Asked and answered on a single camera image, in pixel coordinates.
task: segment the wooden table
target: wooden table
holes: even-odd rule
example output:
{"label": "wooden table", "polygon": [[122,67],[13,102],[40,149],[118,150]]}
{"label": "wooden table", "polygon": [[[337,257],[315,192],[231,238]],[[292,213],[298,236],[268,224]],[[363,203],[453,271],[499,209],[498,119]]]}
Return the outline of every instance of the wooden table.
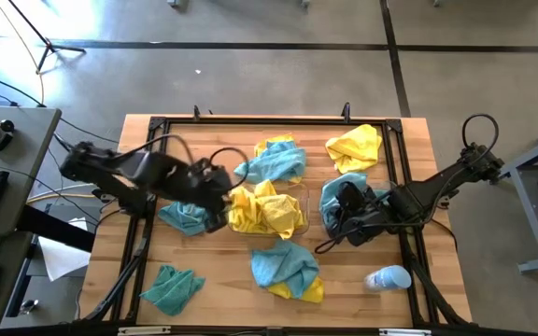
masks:
{"label": "wooden table", "polygon": [[[120,139],[120,151],[141,145],[147,136],[151,115],[128,115]],[[250,116],[251,118],[271,118]],[[425,119],[402,119],[403,133],[415,180],[426,179],[437,171],[431,138]],[[221,147],[239,146],[250,158],[254,145],[262,139],[292,133],[298,147],[306,149],[307,167],[303,183],[310,195],[310,228],[292,240],[313,251],[328,238],[320,220],[320,189],[327,180],[339,173],[324,145],[327,139],[342,135],[352,126],[267,126],[267,125],[172,125],[171,132],[184,137],[195,158],[208,157]],[[395,140],[394,156],[398,158]],[[184,159],[179,143],[171,141],[168,150]],[[379,163],[367,170],[369,184],[388,179],[385,155],[381,148]],[[226,153],[223,161],[228,171],[240,162]],[[165,206],[168,201],[159,201]],[[106,212],[113,211],[115,204]],[[449,226],[447,214],[437,211],[435,218]],[[115,282],[125,241],[128,217],[114,215],[99,228],[91,262],[80,296],[82,315],[88,314]],[[468,301],[460,273],[458,256],[449,233],[429,224],[424,239],[431,267],[432,280],[456,312],[471,320]],[[151,246],[143,289],[152,284],[160,266],[171,264],[180,270],[193,269],[206,278],[205,286],[196,293],[184,312],[167,316],[148,301],[141,301],[137,322],[145,324],[199,326],[291,326],[291,327],[411,327],[408,298],[405,290],[370,294],[363,289],[366,274],[391,264],[401,264],[398,237],[381,234],[372,242],[354,247],[344,241],[331,252],[315,256],[319,276],[325,284],[325,299],[321,304],[284,300],[259,288],[250,271],[251,248],[266,248],[275,238],[255,238],[224,228],[212,234],[185,237],[158,218],[154,222]],[[424,291],[417,283],[418,301],[427,318]],[[132,294],[130,282],[125,291],[122,316]]]}

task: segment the concrete floor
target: concrete floor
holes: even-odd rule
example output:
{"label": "concrete floor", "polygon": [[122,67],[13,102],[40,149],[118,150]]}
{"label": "concrete floor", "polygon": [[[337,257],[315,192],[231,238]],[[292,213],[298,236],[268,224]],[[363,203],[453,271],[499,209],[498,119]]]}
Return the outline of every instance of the concrete floor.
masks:
{"label": "concrete floor", "polygon": [[[164,0],[20,6],[51,38],[387,43],[378,0],[313,0],[308,13],[294,0],[191,0],[183,13]],[[389,0],[389,8],[398,44],[538,45],[538,1],[446,0],[433,8],[428,0]],[[12,34],[6,24],[0,16],[0,35]],[[21,33],[30,36],[26,27]],[[507,161],[536,143],[538,53],[401,51],[400,59],[411,114],[428,119],[440,168],[458,157],[461,123],[473,113],[498,120],[494,153]],[[387,51],[88,49],[50,56],[45,69],[45,103],[114,139],[128,113],[190,113],[193,105],[216,114],[336,115],[350,101],[354,116],[400,117]],[[31,61],[13,40],[0,44],[0,78],[40,94]],[[82,139],[63,124],[58,131]],[[469,136],[488,144],[491,129],[476,122]],[[57,145],[51,149],[62,157]],[[49,157],[39,177],[60,185]],[[538,331],[538,273],[517,272],[538,248],[514,188],[463,186],[450,215],[474,321]]]}

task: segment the yellow towel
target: yellow towel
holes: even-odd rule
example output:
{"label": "yellow towel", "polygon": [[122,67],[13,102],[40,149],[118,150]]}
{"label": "yellow towel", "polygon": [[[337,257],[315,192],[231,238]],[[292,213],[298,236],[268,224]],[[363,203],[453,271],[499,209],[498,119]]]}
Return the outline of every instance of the yellow towel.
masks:
{"label": "yellow towel", "polygon": [[[264,139],[254,147],[254,156],[255,158],[261,155],[267,149],[268,142],[279,142],[279,141],[294,141],[294,137],[291,134],[283,134],[274,136],[272,138]],[[300,183],[303,180],[302,176],[294,176],[290,179],[292,183]]]}
{"label": "yellow towel", "polygon": [[[284,299],[290,299],[291,298],[291,291],[288,285],[286,283],[278,283],[273,286],[269,286],[267,288],[270,292],[279,295],[280,297]],[[325,294],[325,288],[323,286],[323,281],[319,279],[317,276],[315,280],[313,280],[313,283],[310,284],[310,287],[307,288],[302,298],[300,300],[302,301],[309,301],[314,303],[320,303],[323,301],[323,295]]]}
{"label": "yellow towel", "polygon": [[269,180],[258,184],[254,192],[237,187],[230,192],[232,208],[228,213],[234,231],[246,233],[277,233],[288,239],[303,227],[304,217],[298,200],[290,195],[277,195]]}
{"label": "yellow towel", "polygon": [[371,125],[361,125],[325,144],[340,173],[358,172],[377,163],[381,136]]}

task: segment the white paper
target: white paper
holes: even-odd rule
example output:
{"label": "white paper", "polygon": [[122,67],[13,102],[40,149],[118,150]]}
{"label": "white paper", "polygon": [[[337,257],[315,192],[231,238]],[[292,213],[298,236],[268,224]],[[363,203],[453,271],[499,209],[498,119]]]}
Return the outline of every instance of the white paper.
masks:
{"label": "white paper", "polygon": [[[87,230],[84,217],[74,218],[68,223],[77,228]],[[55,281],[65,274],[89,264],[89,259],[91,258],[89,252],[84,252],[43,237],[38,237],[38,242],[41,244],[45,266],[47,267],[47,275],[50,281]]]}

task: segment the teal towel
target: teal towel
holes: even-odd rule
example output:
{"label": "teal towel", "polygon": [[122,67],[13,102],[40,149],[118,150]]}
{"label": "teal towel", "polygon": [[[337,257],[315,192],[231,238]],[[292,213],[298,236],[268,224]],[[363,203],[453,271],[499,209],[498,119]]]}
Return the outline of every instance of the teal towel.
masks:
{"label": "teal towel", "polygon": [[184,232],[187,236],[193,236],[205,230],[207,221],[206,210],[194,204],[173,202],[159,210],[157,215],[165,223]]}
{"label": "teal towel", "polygon": [[319,273],[319,266],[307,249],[281,239],[269,250],[252,250],[250,267],[257,285],[269,287],[285,282],[296,299],[302,298]]}
{"label": "teal towel", "polygon": [[173,266],[163,265],[159,268],[153,286],[140,297],[150,301],[160,311],[175,316],[184,310],[192,295],[205,284],[203,277],[194,276],[192,270],[181,272]]}
{"label": "teal towel", "polygon": [[[319,200],[319,211],[323,217],[323,225],[328,229],[335,226],[339,220],[335,212],[340,207],[340,203],[335,198],[335,194],[337,193],[340,184],[343,182],[351,182],[361,192],[366,191],[366,174],[363,173],[347,173],[337,177],[335,180],[325,183]],[[386,190],[377,189],[374,189],[373,191],[377,197],[387,192]]]}
{"label": "teal towel", "polygon": [[[247,182],[261,183],[271,181],[289,181],[292,177],[304,175],[306,151],[298,148],[293,141],[268,142],[267,149],[257,158],[248,162]],[[241,163],[234,173],[243,176],[247,167]]]}

